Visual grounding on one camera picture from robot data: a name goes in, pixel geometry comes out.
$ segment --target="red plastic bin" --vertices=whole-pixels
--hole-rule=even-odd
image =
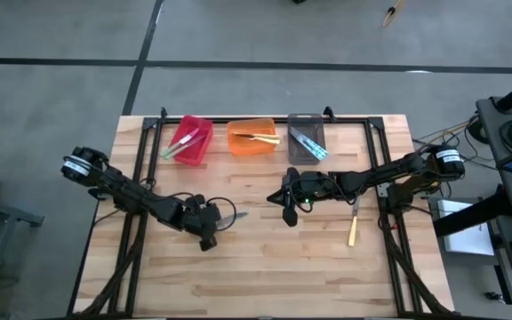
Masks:
[[[179,152],[179,154],[174,157],[175,161],[190,165],[200,165],[201,161],[203,161],[204,153],[209,147],[209,142],[211,142],[212,138],[212,122],[209,120],[189,115],[184,116],[177,127],[177,131],[171,140],[170,146],[177,143],[181,138],[185,137],[196,128],[199,128],[199,132],[193,139],[199,135],[204,135],[204,139]]]

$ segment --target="gray floor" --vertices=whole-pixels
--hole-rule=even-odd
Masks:
[[[0,57],[137,59],[153,0],[0,0]],[[512,1],[166,0],[151,60],[330,62],[512,67]],[[74,146],[111,149],[133,68],[0,66],[0,199],[42,214],[8,252],[0,308],[13,319],[63,316],[96,205],[61,177]],[[146,68],[132,113],[406,114],[413,136],[467,120],[475,101],[512,89],[512,75]],[[475,142],[481,156],[487,147]],[[460,150],[471,155],[467,142]],[[499,174],[468,164],[455,196],[488,196]],[[485,300],[491,261],[444,254],[456,309],[512,319]]]

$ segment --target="orange plastic bin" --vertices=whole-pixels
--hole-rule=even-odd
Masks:
[[[235,156],[250,156],[274,152],[276,145],[238,137],[236,133],[276,134],[276,125],[270,118],[231,121],[227,126],[228,149]]]

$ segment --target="butcher block tabletop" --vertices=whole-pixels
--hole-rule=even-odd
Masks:
[[[406,116],[381,117],[392,159],[413,152]],[[129,177],[142,121],[143,116],[120,118],[110,156],[110,164]],[[167,148],[177,126],[163,125],[160,150]],[[286,125],[277,124],[276,134],[282,143],[274,153],[233,156],[228,150],[227,126],[215,124],[199,166],[157,158],[155,193],[187,191],[207,199],[224,196],[235,203],[238,211],[248,210],[249,214],[232,228],[218,232],[218,245],[208,252],[200,250],[197,236],[169,229],[149,216],[134,316],[396,316],[387,254],[377,226],[379,209],[374,189],[361,196],[354,247],[348,246],[352,207],[344,202],[315,203],[312,213],[299,212],[298,225],[289,228],[282,220],[282,207],[266,201],[281,187],[282,177],[291,166]],[[324,135],[328,157],[318,165],[296,166],[300,172],[360,172],[371,167],[362,125],[325,124]],[[152,141],[151,132],[143,178]],[[223,216],[232,214],[226,202],[216,204]],[[427,208],[421,200],[414,204]],[[111,202],[102,202],[96,219],[114,210]],[[440,302],[453,309],[431,217],[410,211],[404,219],[416,272]],[[124,213],[119,212],[94,227],[75,312],[86,308],[111,277],[123,224]],[[132,225],[135,231],[137,221]],[[119,309],[125,304],[129,274],[122,283]],[[400,275],[406,306],[411,309],[402,270]]]

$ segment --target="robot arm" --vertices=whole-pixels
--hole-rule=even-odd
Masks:
[[[174,196],[156,195],[151,192],[152,187],[145,188],[125,177],[108,164],[106,155],[91,148],[76,147],[71,156],[65,156],[60,171],[69,180],[95,187],[88,190],[94,197],[98,193],[111,195],[114,205],[121,211],[130,214],[147,211],[167,227],[200,236],[203,251],[217,245],[214,234],[216,221],[220,220],[219,208],[216,204],[207,204],[202,195],[191,196],[185,201]]]
[[[410,176],[406,182],[390,185],[387,189],[388,206],[396,209],[400,205],[410,204],[413,195],[421,191],[433,193],[438,190],[439,183],[457,180],[464,173],[458,151],[449,146],[439,146],[427,149],[425,155],[411,153],[364,172],[299,174],[295,168],[289,168],[282,179],[282,187],[267,200],[284,207],[284,221],[293,227],[298,221],[295,207],[310,212],[314,202],[330,199],[352,204],[370,187]],[[300,205],[304,203],[310,205],[309,210]]]

